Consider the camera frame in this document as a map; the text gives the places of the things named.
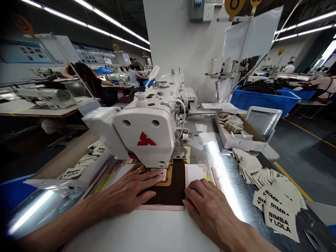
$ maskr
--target finger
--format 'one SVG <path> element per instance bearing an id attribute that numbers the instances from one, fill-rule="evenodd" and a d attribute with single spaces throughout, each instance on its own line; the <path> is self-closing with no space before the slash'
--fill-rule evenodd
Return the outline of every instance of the finger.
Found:
<path id="1" fill-rule="evenodd" d="M 189 184 L 189 188 L 195 190 L 196 192 L 198 192 L 198 194 L 200 194 L 201 196 L 204 197 L 207 189 L 205 188 L 205 186 L 203 185 L 203 183 L 200 180 L 194 180 Z"/>
<path id="2" fill-rule="evenodd" d="M 156 195 L 156 192 L 154 191 L 147 191 L 140 195 L 138 195 L 132 202 L 131 202 L 131 209 L 134 210 L 143 203 L 146 203 L 151 198 L 153 198 Z"/>
<path id="3" fill-rule="evenodd" d="M 163 169 L 154 169 L 150 172 L 146 172 L 144 174 L 141 174 L 140 176 L 138 176 L 139 180 L 148 180 L 150 178 L 153 178 L 155 176 L 158 176 L 160 174 L 163 174 Z"/>
<path id="4" fill-rule="evenodd" d="M 199 211 L 197 210 L 197 208 L 195 207 L 195 205 L 189 200 L 189 199 L 183 199 L 182 200 L 184 206 L 186 207 L 190 217 L 196 222 L 197 226 L 199 226 L 200 229 L 203 228 L 203 219 L 199 213 Z"/>
<path id="5" fill-rule="evenodd" d="M 202 206 L 202 203 L 204 202 L 204 198 L 201 195 L 199 195 L 199 193 L 196 192 L 194 189 L 191 189 L 189 187 L 186 188 L 184 192 L 186 196 L 188 196 L 188 198 L 194 203 L 196 208 L 200 210 L 200 207 Z"/>
<path id="6" fill-rule="evenodd" d="M 135 170 L 137 170 L 140 166 L 142 166 L 142 163 L 137 163 L 135 165 L 133 165 L 130 170 L 128 171 L 128 173 L 134 172 Z"/>
<path id="7" fill-rule="evenodd" d="M 132 174 L 134 175 L 141 175 L 144 172 L 146 172 L 146 168 L 144 165 L 141 165 L 138 169 L 136 169 L 135 171 L 132 172 Z"/>
<path id="8" fill-rule="evenodd" d="M 164 179 L 164 177 L 162 175 L 159 175 L 155 178 L 150 178 L 148 180 L 145 181 L 141 181 L 141 186 L 140 186 L 140 191 L 145 190 L 149 187 L 152 187 L 154 185 L 156 185 L 157 183 L 160 183 L 162 180 Z"/>
<path id="9" fill-rule="evenodd" d="M 209 181 L 209 184 L 214 187 L 214 188 L 217 188 L 217 186 L 212 182 L 212 181 Z"/>
<path id="10" fill-rule="evenodd" d="M 205 178 L 201 179 L 202 184 L 204 185 L 204 187 L 208 190 L 212 189 L 212 186 L 210 185 L 209 181 L 207 181 Z"/>

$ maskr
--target ceiling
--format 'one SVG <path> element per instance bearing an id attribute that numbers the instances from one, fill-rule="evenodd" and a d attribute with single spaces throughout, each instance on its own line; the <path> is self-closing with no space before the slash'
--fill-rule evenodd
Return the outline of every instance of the ceiling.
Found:
<path id="1" fill-rule="evenodd" d="M 129 33 L 125 32 L 121 28 L 118 28 L 106 21 L 102 17 L 98 16 L 96 13 L 85 9 L 80 4 L 71 0 L 37 0 L 38 2 L 50 6 L 56 10 L 67 13 L 78 19 L 89 22 L 93 25 L 96 25 L 98 28 L 107 30 L 110 33 L 113 33 L 117 36 L 120 36 L 129 41 L 134 41 L 134 37 Z M 139 34 L 141 37 L 148 40 L 146 19 L 144 12 L 144 5 L 142 0 L 86 0 L 88 3 L 98 8 L 102 12 L 106 13 L 110 17 L 114 18 L 121 24 L 125 25 L 135 33 Z M 274 9 L 276 7 L 284 5 L 284 10 L 279 22 L 278 30 L 282 27 L 288 15 L 296 5 L 298 0 L 289 1 L 289 0 L 263 0 L 260 5 L 257 7 L 255 15 L 260 15 L 266 11 Z M 304 20 L 310 19 L 312 17 L 319 16 L 323 13 L 328 13 L 336 10 L 336 1 L 335 0 L 303 0 L 299 7 L 292 14 L 291 18 L 287 22 L 285 27 L 297 24 Z M 238 14 L 238 16 L 250 15 L 252 11 L 252 6 L 250 0 L 246 0 L 245 4 Z M 336 23 L 336 16 L 323 19 L 322 21 L 308 24 L 290 31 L 281 33 L 281 36 L 290 35 L 293 33 L 301 32 L 302 30 L 309 30 L 315 28 L 316 26 L 326 25 L 329 23 Z M 148 45 L 140 40 L 137 40 L 138 44 L 144 47 Z"/>

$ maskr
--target gray floor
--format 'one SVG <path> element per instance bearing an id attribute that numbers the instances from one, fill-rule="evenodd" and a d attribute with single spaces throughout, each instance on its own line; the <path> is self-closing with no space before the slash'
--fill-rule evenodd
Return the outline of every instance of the gray floor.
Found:
<path id="1" fill-rule="evenodd" d="M 320 118 L 293 123 L 335 145 L 336 125 Z M 313 199 L 336 206 L 336 149 L 298 127 L 280 120 L 270 146 L 278 164 Z"/>

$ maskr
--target cardboard box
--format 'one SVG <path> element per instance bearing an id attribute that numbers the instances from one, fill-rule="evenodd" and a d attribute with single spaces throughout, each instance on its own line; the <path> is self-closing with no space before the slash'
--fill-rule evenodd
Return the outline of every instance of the cardboard box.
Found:
<path id="1" fill-rule="evenodd" d="M 39 189 L 68 189 L 69 187 L 89 186 L 110 156 L 108 151 L 105 151 L 90 167 L 86 168 L 78 179 L 64 180 L 57 178 L 67 169 L 73 168 L 78 160 L 88 154 L 88 146 L 97 140 L 98 138 L 93 135 L 92 131 L 88 130 L 24 183 Z"/>
<path id="2" fill-rule="evenodd" d="M 267 141 L 257 132 L 257 130 L 250 123 L 245 120 L 244 117 L 242 117 L 240 114 L 237 114 L 237 116 L 244 122 L 243 130 L 245 130 L 248 134 L 253 135 L 252 141 L 236 139 L 227 129 L 221 127 L 217 117 L 217 115 L 221 113 L 222 112 L 216 112 L 215 120 L 225 149 L 238 148 L 243 151 L 259 152 L 265 149 L 266 145 L 268 144 Z"/>

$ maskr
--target wall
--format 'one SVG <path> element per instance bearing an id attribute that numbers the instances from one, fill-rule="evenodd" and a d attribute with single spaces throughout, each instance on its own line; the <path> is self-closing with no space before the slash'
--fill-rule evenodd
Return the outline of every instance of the wall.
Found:
<path id="1" fill-rule="evenodd" d="M 17 13 L 24 16 L 31 23 L 34 32 L 37 34 L 53 32 L 55 35 L 66 35 L 71 41 L 110 49 L 113 48 L 114 43 L 117 43 L 119 49 L 124 50 L 131 58 L 136 58 L 137 60 L 141 61 L 142 64 L 145 63 L 142 57 L 142 49 L 118 40 L 114 40 L 111 37 L 57 17 L 44 10 L 23 4 Z M 23 36 L 24 33 L 13 23 L 10 18 L 8 18 L 8 21 L 6 22 L 6 28 L 6 32 L 1 34 L 0 39 L 37 43 L 32 38 L 25 38 Z M 141 40 L 138 40 L 135 37 L 130 41 L 143 46 Z M 146 53 L 148 56 L 151 56 L 150 52 L 146 51 Z M 36 78 L 36 75 L 30 71 L 30 68 L 61 66 L 62 64 L 0 63 L 0 85 L 9 82 L 23 81 L 24 79 Z"/>
<path id="2" fill-rule="evenodd" d="M 190 0 L 143 0 L 143 5 L 153 65 L 160 67 L 159 75 L 170 72 L 171 68 L 178 71 L 180 67 L 185 74 L 185 86 L 193 87 L 197 94 L 199 87 L 210 82 L 204 75 L 209 60 L 223 58 L 225 29 L 231 23 L 216 20 L 190 23 Z M 215 8 L 214 19 L 225 16 L 224 8 Z"/>
<path id="3" fill-rule="evenodd" d="M 319 32 L 316 32 L 278 41 L 258 69 L 261 69 L 261 66 L 267 63 L 268 58 L 271 59 L 272 65 L 285 66 L 291 60 L 291 57 L 296 57 L 293 61 L 294 66 L 297 68 L 318 35 Z M 285 50 L 282 55 L 278 56 L 280 49 Z"/>

